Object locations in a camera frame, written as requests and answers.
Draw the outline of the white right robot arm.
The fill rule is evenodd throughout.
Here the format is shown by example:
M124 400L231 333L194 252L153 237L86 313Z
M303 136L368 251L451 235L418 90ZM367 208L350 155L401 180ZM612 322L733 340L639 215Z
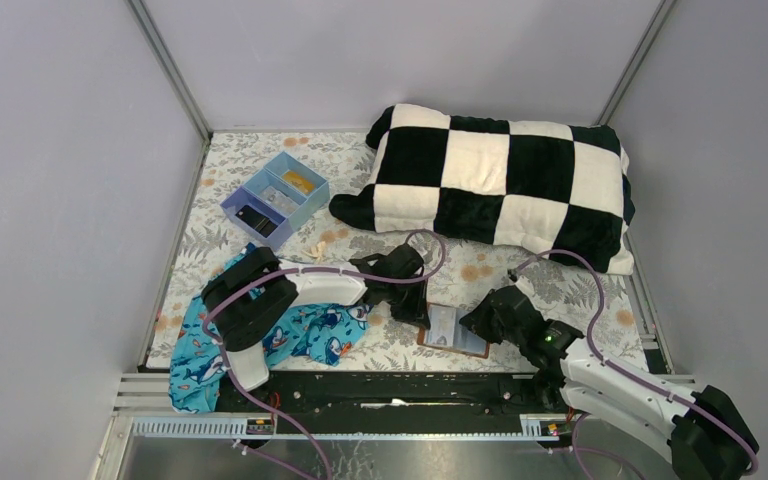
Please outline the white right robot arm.
M460 321L478 337L515 345L545 389L661 455L680 479L756 472L759 444L730 396L697 391L599 353L578 328L546 319L516 286L492 290Z

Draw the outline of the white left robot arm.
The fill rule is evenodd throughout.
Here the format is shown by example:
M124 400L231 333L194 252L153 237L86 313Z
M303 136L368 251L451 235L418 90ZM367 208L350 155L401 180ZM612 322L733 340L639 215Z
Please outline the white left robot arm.
M428 327L430 275L408 244L335 265L285 261L270 248L257 247L211 280L201 301L232 380L252 391L288 357L339 364L365 335L368 317L381 303L394 308L395 319Z

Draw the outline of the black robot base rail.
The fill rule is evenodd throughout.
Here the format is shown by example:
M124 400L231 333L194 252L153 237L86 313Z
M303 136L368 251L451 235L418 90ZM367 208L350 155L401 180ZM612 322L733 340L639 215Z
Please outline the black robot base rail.
M530 374L278 371L252 394L299 423L308 416L364 412L546 414L554 419L568 413L560 396Z

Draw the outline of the brown leather card holder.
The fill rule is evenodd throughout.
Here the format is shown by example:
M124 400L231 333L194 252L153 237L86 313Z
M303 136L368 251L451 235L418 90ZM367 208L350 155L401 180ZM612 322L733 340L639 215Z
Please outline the brown leather card holder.
M427 313L430 327L419 330L419 345L469 357L489 357L488 342L460 324L466 315L464 309L429 303Z

